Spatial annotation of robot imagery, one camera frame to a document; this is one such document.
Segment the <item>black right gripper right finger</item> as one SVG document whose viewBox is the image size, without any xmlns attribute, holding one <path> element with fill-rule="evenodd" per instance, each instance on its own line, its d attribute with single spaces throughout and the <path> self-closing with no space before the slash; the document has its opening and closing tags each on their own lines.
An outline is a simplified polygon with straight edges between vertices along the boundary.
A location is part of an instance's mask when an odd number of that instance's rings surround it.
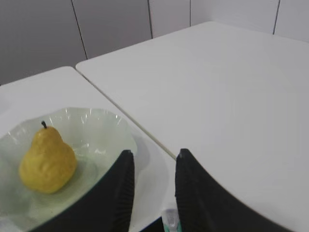
<svg viewBox="0 0 309 232">
<path fill-rule="evenodd" d="M 184 232 L 286 232 L 225 190 L 187 148 L 176 158 L 175 197 Z"/>
</svg>

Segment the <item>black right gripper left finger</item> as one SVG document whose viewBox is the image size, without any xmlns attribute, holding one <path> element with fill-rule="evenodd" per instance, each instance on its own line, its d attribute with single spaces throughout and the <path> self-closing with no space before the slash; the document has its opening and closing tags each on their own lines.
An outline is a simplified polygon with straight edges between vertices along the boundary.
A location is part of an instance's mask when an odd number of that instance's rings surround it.
<svg viewBox="0 0 309 232">
<path fill-rule="evenodd" d="M 107 173 L 81 199 L 35 228 L 36 232 L 127 232 L 135 195 L 135 163 L 123 150 Z"/>
</svg>

